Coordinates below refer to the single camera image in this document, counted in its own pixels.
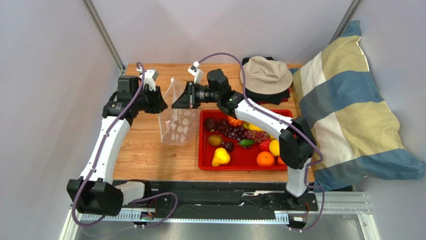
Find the yellow banana bunch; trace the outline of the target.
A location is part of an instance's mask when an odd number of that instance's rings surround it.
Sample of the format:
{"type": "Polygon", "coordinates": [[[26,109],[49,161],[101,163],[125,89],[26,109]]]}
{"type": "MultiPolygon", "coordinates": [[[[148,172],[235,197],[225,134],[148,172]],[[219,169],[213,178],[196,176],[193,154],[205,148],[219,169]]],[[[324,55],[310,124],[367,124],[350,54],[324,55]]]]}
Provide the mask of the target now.
{"type": "Polygon", "coordinates": [[[263,132],[264,131],[261,128],[255,126],[254,124],[246,122],[246,121],[243,122],[243,127],[247,130],[250,130],[250,131],[256,131],[256,132],[263,132]]]}

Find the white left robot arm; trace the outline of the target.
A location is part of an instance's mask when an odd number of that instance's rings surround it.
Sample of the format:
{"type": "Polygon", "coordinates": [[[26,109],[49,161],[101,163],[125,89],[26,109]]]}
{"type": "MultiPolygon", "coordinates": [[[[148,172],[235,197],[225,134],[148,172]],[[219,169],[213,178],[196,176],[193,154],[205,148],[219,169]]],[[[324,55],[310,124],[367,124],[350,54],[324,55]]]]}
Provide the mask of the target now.
{"type": "Polygon", "coordinates": [[[160,114],[168,107],[156,78],[149,72],[118,78],[117,91],[102,110],[95,149],[79,178],[69,180],[66,187],[78,213],[117,216],[122,206],[147,196],[147,181],[129,180],[114,186],[113,173],[124,138],[138,113],[160,114]]]}

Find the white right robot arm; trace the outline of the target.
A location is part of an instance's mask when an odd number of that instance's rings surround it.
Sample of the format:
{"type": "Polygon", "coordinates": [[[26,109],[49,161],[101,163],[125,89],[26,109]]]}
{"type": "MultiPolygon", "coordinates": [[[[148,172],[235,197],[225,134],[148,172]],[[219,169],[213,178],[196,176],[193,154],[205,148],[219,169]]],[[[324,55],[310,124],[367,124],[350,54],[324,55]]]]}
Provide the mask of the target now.
{"type": "Polygon", "coordinates": [[[225,115],[254,124],[271,134],[279,143],[281,160],[287,165],[287,201],[300,205],[308,194],[306,170],[311,162],[316,143],[307,121],[284,117],[255,104],[231,88],[221,69],[207,74],[207,85],[187,81],[181,96],[175,100],[173,109],[197,109],[202,103],[216,103],[225,115]]]}

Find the clear dotted zip top bag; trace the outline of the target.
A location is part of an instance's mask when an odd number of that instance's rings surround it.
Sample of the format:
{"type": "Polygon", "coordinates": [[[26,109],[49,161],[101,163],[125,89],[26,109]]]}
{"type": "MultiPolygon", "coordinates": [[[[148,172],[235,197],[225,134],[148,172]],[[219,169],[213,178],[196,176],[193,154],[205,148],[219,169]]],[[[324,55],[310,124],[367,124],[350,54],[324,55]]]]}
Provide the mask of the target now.
{"type": "Polygon", "coordinates": [[[184,93],[186,83],[174,77],[163,94],[167,109],[158,115],[161,143],[183,146],[198,135],[200,129],[199,109],[173,109],[172,104],[184,93]]]}

